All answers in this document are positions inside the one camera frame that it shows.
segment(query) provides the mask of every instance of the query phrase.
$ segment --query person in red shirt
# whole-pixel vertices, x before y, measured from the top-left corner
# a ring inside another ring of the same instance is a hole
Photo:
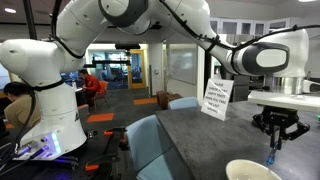
[[[93,98],[97,92],[102,90],[99,80],[96,77],[88,74],[88,71],[85,69],[81,69],[79,71],[79,75],[84,81],[82,86],[83,93],[81,95],[81,105],[88,104],[91,106],[92,101],[90,101],[90,99]]]

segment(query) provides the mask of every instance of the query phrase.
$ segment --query red shirt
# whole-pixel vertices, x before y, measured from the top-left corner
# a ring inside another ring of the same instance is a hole
[[[88,74],[85,80],[86,91],[88,92],[99,92],[101,90],[100,83],[98,79],[92,75]]]

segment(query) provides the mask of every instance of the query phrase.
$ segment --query robotic arm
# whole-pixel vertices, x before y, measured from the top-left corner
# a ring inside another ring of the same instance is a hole
[[[300,83],[305,77],[309,44],[305,30],[275,34],[237,48],[219,40],[212,31],[205,0],[72,0],[58,16],[54,41],[7,40],[0,47],[3,66],[36,87],[42,121],[20,142],[34,141],[38,146],[48,147],[35,160],[55,159],[86,141],[77,116],[74,90],[62,82],[60,73],[82,68],[86,48],[110,24],[139,35],[153,21],[193,40],[230,73],[293,78]],[[252,102],[269,105],[265,98],[251,96]],[[283,103],[274,104],[286,107]],[[33,151],[19,159],[28,159]]]

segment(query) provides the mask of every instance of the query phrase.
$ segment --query gray chair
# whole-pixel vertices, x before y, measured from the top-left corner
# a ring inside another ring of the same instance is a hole
[[[195,97],[184,97],[169,102],[168,109],[181,109],[190,107],[199,107],[199,101]]]
[[[127,128],[131,164],[140,180],[191,179],[186,165],[159,124],[155,115]]]

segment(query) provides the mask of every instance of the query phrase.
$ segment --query gray tabletop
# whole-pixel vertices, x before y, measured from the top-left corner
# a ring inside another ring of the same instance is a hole
[[[236,102],[229,104],[230,119],[224,122],[200,108],[159,111],[156,115],[195,179],[222,180],[231,160],[248,159],[265,165],[271,151],[270,137],[251,125],[252,116],[261,111],[255,104]],[[270,169],[283,180],[319,180],[320,123],[315,113],[298,115],[311,126],[310,131],[285,142]]]

